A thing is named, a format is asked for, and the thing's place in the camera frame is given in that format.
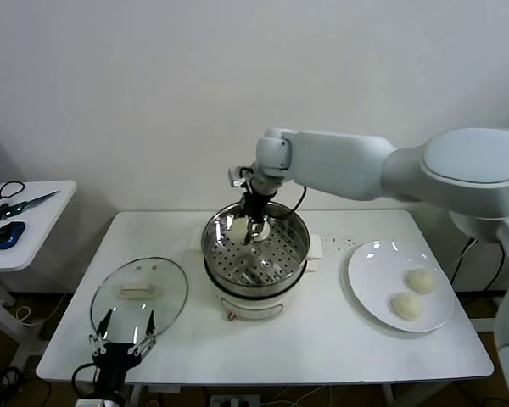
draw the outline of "robotic arm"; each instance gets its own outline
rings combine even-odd
[[[236,186],[248,190],[242,202],[253,233],[263,226],[265,204],[293,180],[348,199],[438,205],[465,234],[501,242],[509,257],[509,130],[453,130],[397,149],[381,137],[269,129],[258,141],[256,162],[237,175]],[[509,385],[509,290],[495,339]]]

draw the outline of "glass pot lid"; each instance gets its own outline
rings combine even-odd
[[[137,259],[109,275],[94,294],[91,323],[94,331],[112,311],[103,336],[113,343],[140,343],[151,312],[158,336],[177,319],[188,295],[185,272],[177,263],[160,257]]]

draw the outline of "dough ball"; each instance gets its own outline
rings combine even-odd
[[[249,225],[249,219],[247,217],[234,218],[230,230],[228,231],[228,239],[231,242],[245,242],[245,235],[247,235],[247,226]],[[270,236],[270,225],[268,222],[264,222],[264,228],[262,232],[254,237],[255,242],[261,242]]]
[[[431,293],[437,286],[435,275],[430,270],[411,270],[406,275],[406,282],[409,287],[420,294]]]
[[[234,218],[227,234],[228,240],[231,242],[244,242],[248,222],[247,218]]]
[[[390,301],[394,312],[404,320],[414,321],[421,316],[422,303],[413,293],[400,293]]]

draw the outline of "black wire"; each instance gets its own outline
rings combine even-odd
[[[274,216],[275,219],[283,220],[287,219],[291,214],[296,212],[296,210],[299,208],[299,206],[304,202],[305,194],[307,193],[307,187],[304,187],[304,191],[302,192],[302,196],[299,197],[299,201],[294,205],[294,207],[290,210],[290,212],[287,212],[285,215],[281,216]]]
[[[0,405],[19,392],[22,381],[23,374],[16,367],[8,367],[0,371]]]
[[[254,174],[254,173],[255,173],[255,172],[253,171],[253,169],[252,169],[252,168],[249,168],[249,167],[241,167],[241,168],[239,169],[239,176],[241,176],[242,178],[243,178],[243,172],[244,172],[244,171],[248,171],[248,172],[250,172],[251,174]]]
[[[453,382],[452,384],[454,384],[458,388],[458,390],[461,391],[462,394],[464,394],[468,399],[470,399],[472,401],[472,403],[474,403],[478,407],[486,407],[486,405],[489,401],[500,401],[502,403],[509,405],[509,401],[502,399],[500,397],[487,397],[486,399],[483,399],[481,404],[479,404],[477,402],[477,400],[464,387],[460,386],[456,382]]]
[[[8,195],[7,197],[4,197],[2,195],[2,192],[3,192],[3,189],[11,184],[19,184],[20,185],[20,190],[17,191],[17,192],[14,192],[12,193],[11,195]],[[21,192],[23,192],[25,190],[25,183],[24,182],[21,182],[21,181],[10,181],[10,182],[6,182],[5,184],[2,185],[2,187],[0,188],[0,199],[2,198],[12,198],[14,197],[15,195],[18,195],[20,194]]]
[[[500,266],[498,267],[498,271],[495,273],[494,277],[492,277],[492,280],[488,283],[488,285],[484,288],[483,291],[488,291],[490,286],[494,284],[494,282],[497,280],[497,278],[500,276],[501,270],[503,269],[503,264],[506,261],[506,251],[503,249],[503,245],[499,243],[500,251],[501,251],[501,260],[500,260]]]
[[[466,246],[464,246],[464,248],[461,250],[460,252],[460,260],[458,260],[458,264],[456,265],[456,268],[455,268],[455,272],[454,274],[452,275],[451,279],[450,279],[450,284],[452,285],[454,282],[455,282],[455,279],[456,279],[456,275],[458,274],[458,271],[460,270],[460,267],[461,267],[461,262],[464,261],[464,253],[473,245],[477,242],[477,240],[475,240],[473,237],[470,237],[469,240],[467,241],[466,243]]]
[[[42,383],[45,383],[47,385],[47,387],[48,387],[48,393],[45,396],[45,399],[43,400],[43,402],[40,404],[40,407],[43,407],[45,404],[48,403],[49,399],[51,398],[51,390],[52,390],[51,383],[46,382],[45,380],[42,380],[42,379],[30,379],[30,380],[27,380],[25,382],[25,384],[26,383],[31,383],[31,382],[42,382]]]
[[[205,405],[210,405],[210,394],[207,391],[207,387],[206,386],[202,386],[202,390],[204,391]]]
[[[501,271],[503,270],[503,265],[505,264],[505,261],[506,261],[506,252],[503,248],[503,245],[501,243],[498,243],[498,245],[500,246],[500,251],[501,251],[501,260],[500,260],[500,265],[498,266],[498,271],[494,274],[494,277],[492,277],[492,280],[490,280],[490,282],[486,285],[485,288],[483,288],[482,291],[489,291],[489,288],[492,284],[494,284],[494,282],[498,279],[498,277],[500,276],[500,273]],[[470,298],[469,300],[467,301],[464,301],[462,303],[462,307],[464,305],[468,305],[470,303],[472,303],[473,301],[477,300],[478,298]]]
[[[94,363],[86,363],[84,365],[81,365],[79,366],[77,369],[74,370],[74,374],[71,375],[71,386],[72,388],[74,389],[74,392],[76,392],[76,394],[80,397],[80,398],[83,398],[86,396],[86,394],[83,394],[81,392],[81,390],[79,388],[77,388],[77,385],[76,385],[76,377],[77,377],[77,374],[82,371],[83,369],[86,369],[88,367],[92,367],[92,366],[95,366]]]
[[[508,400],[502,399],[500,397],[488,397],[487,399],[483,400],[482,407],[485,407],[489,403],[489,401],[500,401],[502,403],[505,403],[505,404],[509,405],[509,401]]]
[[[470,401],[473,404],[475,404],[477,407],[483,407],[480,403],[477,402],[477,400],[469,392],[466,391],[466,389],[464,387],[460,386],[458,383],[453,382],[452,384],[454,384],[456,386],[456,388],[458,390],[460,390],[460,392],[462,394],[464,394],[468,399],[470,399]]]

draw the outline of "computer mouse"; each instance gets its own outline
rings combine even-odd
[[[0,228],[0,250],[12,248],[25,231],[25,222],[9,222]]]

